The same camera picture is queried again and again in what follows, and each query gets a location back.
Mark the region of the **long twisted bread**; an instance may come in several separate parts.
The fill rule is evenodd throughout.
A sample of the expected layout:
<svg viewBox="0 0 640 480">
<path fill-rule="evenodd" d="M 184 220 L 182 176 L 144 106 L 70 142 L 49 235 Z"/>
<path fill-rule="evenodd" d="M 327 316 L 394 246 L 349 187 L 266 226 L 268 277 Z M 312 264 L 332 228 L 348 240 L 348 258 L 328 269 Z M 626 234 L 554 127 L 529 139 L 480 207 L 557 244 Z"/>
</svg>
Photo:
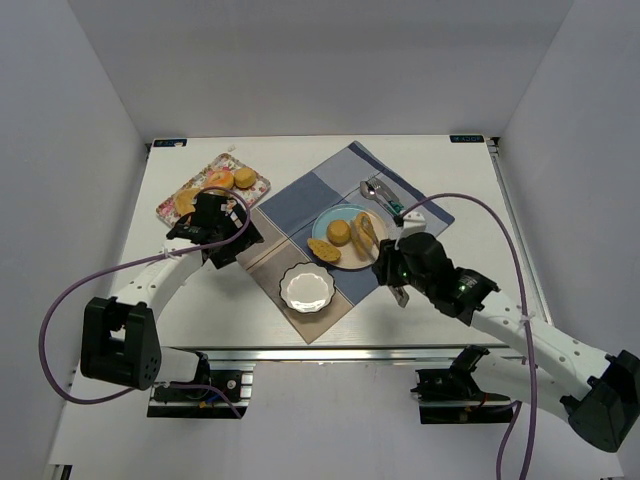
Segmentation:
<svg viewBox="0 0 640 480">
<path fill-rule="evenodd" d="M 365 219 L 368 219 L 368 215 L 360 212 L 350 222 L 352 242 L 361 258 L 369 257 L 373 253 L 373 240 L 363 226 Z"/>
</svg>

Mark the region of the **round golden bun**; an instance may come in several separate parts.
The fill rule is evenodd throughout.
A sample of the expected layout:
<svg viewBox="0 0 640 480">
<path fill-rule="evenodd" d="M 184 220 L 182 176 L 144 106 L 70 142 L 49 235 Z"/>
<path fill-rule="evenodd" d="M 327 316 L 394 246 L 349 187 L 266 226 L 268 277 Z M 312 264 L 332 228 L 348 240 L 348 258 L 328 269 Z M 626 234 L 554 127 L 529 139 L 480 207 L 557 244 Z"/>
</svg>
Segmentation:
<svg viewBox="0 0 640 480">
<path fill-rule="evenodd" d="M 327 226 L 326 236 L 334 246 L 344 246 L 351 240 L 350 225 L 342 219 L 333 220 Z"/>
</svg>

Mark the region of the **dark brown muffin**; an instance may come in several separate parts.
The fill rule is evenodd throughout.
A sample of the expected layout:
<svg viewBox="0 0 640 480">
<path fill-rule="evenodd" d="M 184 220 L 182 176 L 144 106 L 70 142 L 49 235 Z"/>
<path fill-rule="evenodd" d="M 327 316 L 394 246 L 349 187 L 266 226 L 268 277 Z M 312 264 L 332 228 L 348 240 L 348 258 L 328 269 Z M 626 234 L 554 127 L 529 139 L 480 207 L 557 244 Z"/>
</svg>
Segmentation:
<svg viewBox="0 0 640 480">
<path fill-rule="evenodd" d="M 336 263 L 341 259 L 341 251 L 323 240 L 309 238 L 307 245 L 311 252 L 323 262 Z"/>
</svg>

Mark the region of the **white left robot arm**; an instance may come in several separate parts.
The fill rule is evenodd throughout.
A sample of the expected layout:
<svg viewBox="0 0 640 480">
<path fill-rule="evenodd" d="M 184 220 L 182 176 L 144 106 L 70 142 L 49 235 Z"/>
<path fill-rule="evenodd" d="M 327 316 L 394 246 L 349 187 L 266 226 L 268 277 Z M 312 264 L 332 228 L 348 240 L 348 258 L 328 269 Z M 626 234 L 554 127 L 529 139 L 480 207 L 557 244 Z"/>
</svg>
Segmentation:
<svg viewBox="0 0 640 480">
<path fill-rule="evenodd" d="M 207 262 L 221 269 L 263 237 L 245 203 L 200 193 L 195 211 L 170 229 L 158 256 L 108 299 L 85 307 L 83 376 L 137 390 L 154 384 L 202 383 L 204 356 L 160 345 L 156 323 L 175 293 Z"/>
</svg>

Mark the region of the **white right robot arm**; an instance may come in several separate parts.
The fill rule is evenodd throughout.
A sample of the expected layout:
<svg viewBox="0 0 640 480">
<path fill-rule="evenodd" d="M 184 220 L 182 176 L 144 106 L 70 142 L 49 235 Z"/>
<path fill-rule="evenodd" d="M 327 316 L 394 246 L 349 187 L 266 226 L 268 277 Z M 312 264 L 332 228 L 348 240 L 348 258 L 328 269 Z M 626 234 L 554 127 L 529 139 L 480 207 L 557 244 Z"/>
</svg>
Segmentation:
<svg viewBox="0 0 640 480">
<path fill-rule="evenodd" d="M 441 314 L 525 356 L 526 364 L 519 364 L 481 347 L 466 348 L 452 368 L 480 390 L 542 409 L 607 453 L 620 449 L 638 421 L 638 356 L 608 353 L 526 315 L 493 280 L 455 266 L 421 216 L 413 216 L 399 238 L 380 241 L 372 270 L 400 305 L 412 287 Z"/>
</svg>

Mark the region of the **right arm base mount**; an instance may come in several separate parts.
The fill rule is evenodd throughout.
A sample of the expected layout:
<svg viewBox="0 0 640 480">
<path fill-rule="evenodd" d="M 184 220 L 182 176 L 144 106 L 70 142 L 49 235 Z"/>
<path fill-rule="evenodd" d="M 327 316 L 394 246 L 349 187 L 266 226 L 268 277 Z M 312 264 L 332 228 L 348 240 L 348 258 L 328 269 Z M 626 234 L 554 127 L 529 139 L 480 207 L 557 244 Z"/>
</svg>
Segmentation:
<svg viewBox="0 0 640 480">
<path fill-rule="evenodd" d="M 466 347 L 447 368 L 416 371 L 416 386 L 410 390 L 419 404 L 422 425 L 508 424 L 513 401 L 488 393 L 472 378 L 478 362 L 489 354 L 480 346 Z"/>
</svg>

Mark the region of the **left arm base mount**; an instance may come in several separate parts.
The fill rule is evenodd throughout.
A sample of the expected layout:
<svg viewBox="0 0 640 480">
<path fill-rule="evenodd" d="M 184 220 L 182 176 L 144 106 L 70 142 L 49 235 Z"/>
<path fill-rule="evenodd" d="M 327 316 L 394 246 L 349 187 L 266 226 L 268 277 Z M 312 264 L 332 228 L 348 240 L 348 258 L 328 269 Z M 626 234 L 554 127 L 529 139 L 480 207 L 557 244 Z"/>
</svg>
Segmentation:
<svg viewBox="0 0 640 480">
<path fill-rule="evenodd" d="M 180 389 L 158 385 L 151 389 L 147 417 L 156 419 L 241 419 L 252 394 L 251 363 L 209 360 L 209 370 L 200 367 L 193 384 L 207 388 Z"/>
</svg>

